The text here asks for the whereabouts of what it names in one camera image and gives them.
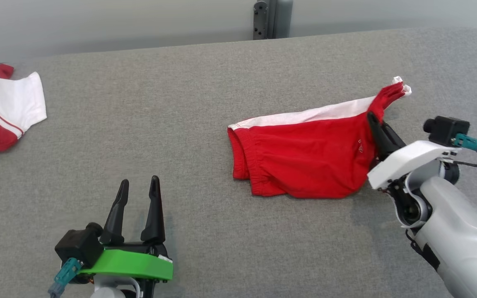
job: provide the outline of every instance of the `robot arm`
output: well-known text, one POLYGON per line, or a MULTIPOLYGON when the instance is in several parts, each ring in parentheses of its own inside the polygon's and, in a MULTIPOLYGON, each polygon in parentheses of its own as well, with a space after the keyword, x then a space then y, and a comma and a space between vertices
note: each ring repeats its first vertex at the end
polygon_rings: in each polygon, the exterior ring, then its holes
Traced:
POLYGON ((122 235, 128 187, 128 180, 123 180, 104 229, 89 223, 85 230, 69 230, 55 246, 64 265, 48 290, 51 298, 59 298, 68 283, 94 283, 92 298, 152 298, 156 283, 172 279, 159 178, 152 177, 146 227, 137 242, 125 242, 122 235), (120 285, 131 285, 134 291, 120 290, 120 285))
POLYGON ((455 298, 477 298, 477 207, 454 184, 459 178, 452 157, 460 151, 454 136, 466 135, 466 121, 437 117, 430 141, 407 146, 387 124, 369 124, 379 160, 368 176, 373 189, 394 202, 402 226, 414 234, 412 245, 441 276, 455 298))

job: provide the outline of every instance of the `gray table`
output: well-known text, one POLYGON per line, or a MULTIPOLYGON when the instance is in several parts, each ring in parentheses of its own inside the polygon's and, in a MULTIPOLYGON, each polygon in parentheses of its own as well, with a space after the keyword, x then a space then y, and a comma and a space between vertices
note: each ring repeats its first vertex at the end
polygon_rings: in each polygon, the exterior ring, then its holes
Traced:
MULTIPOLYGON (((446 297, 385 195, 250 195, 231 177, 226 127, 258 115, 372 96, 400 75, 412 96, 386 120, 406 142, 436 115, 477 137, 477 30, 411 29, 84 53, 13 63, 37 71, 48 119, 0 154, 0 297, 43 298, 68 229, 104 224, 130 180, 136 240, 151 176, 163 193, 174 281, 156 297, 446 297)), ((460 160, 477 162, 475 153, 460 160)), ((458 187, 477 203, 477 169, 458 187)), ((68 298, 92 287, 69 286, 68 298)))

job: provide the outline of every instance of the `teal connector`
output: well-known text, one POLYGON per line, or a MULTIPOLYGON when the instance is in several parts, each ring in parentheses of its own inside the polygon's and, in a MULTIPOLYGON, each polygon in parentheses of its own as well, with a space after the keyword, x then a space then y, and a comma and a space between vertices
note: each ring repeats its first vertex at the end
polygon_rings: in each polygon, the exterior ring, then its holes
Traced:
POLYGON ((454 146, 470 149, 477 152, 477 138, 469 137, 464 134, 456 134, 454 146))
POLYGON ((74 279, 81 268, 82 263, 79 260, 75 258, 69 258, 55 276, 55 283, 53 283, 49 290, 47 290, 49 296, 51 296, 51 298, 60 298, 66 288, 66 285, 70 283, 72 279, 74 279))

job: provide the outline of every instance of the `metal bracket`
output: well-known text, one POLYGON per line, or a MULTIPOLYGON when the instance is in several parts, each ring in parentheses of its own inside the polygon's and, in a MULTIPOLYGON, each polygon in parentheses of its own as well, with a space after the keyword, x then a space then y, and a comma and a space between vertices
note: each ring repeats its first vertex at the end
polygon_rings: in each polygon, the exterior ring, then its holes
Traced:
POLYGON ((253 6, 253 39, 290 36, 294 0, 260 0, 253 6))
POLYGON ((253 6, 253 39, 266 39, 268 27, 268 4, 259 1, 253 6))

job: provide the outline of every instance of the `clothing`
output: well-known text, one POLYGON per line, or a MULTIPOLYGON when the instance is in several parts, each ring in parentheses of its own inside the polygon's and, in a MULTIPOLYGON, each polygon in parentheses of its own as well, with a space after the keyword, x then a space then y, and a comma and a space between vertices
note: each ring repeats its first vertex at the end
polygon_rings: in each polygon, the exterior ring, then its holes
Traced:
POLYGON ((377 96, 229 125, 233 177, 250 179, 257 196, 348 196, 364 184, 376 155, 367 112, 382 122, 384 109, 409 94, 395 77, 377 96))
POLYGON ((0 151, 14 145, 32 126, 47 117, 38 73, 12 81, 14 68, 0 64, 0 151))

